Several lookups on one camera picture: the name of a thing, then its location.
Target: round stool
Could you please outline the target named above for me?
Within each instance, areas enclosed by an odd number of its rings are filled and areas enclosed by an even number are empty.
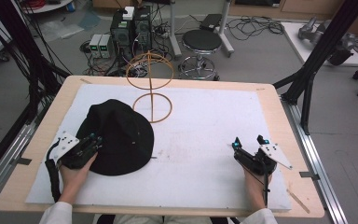
[[[186,32],[182,38],[183,46],[196,53],[196,56],[185,58],[179,64],[179,78],[186,75],[195,79],[205,79],[214,76],[213,80],[219,80],[214,64],[211,60],[202,57],[205,54],[216,53],[222,47],[222,40],[218,34],[206,30],[192,30]]]

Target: black stool seat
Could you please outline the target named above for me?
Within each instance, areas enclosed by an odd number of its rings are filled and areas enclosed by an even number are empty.
[[[222,40],[218,34],[206,30],[192,30],[183,35],[183,44],[191,50],[202,53],[213,53],[220,49]]]

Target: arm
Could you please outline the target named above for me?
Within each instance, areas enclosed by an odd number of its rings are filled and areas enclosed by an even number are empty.
[[[43,214],[39,224],[72,223],[72,205],[83,184],[86,182],[87,174],[97,153],[89,159],[80,170],[71,170],[66,166],[60,168],[63,190],[60,199]]]
[[[246,191],[251,202],[253,213],[248,216],[242,224],[277,224],[271,210],[264,205],[263,199],[263,176],[258,176],[243,169],[245,172]],[[271,181],[272,175],[269,176],[268,182]]]

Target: chair base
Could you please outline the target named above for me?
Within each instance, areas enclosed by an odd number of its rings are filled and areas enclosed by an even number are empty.
[[[185,58],[185,60],[179,64],[178,69],[180,71],[179,78],[185,75],[194,79],[205,79],[211,76],[214,76],[213,80],[219,79],[216,70],[214,70],[214,63],[199,54]]]

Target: black hat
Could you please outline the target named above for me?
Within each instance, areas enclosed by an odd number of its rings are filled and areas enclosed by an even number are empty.
[[[103,138],[90,170],[100,175],[125,175],[141,169],[152,155],[154,133],[150,122],[118,100],[92,105],[77,132],[82,139],[95,133]]]

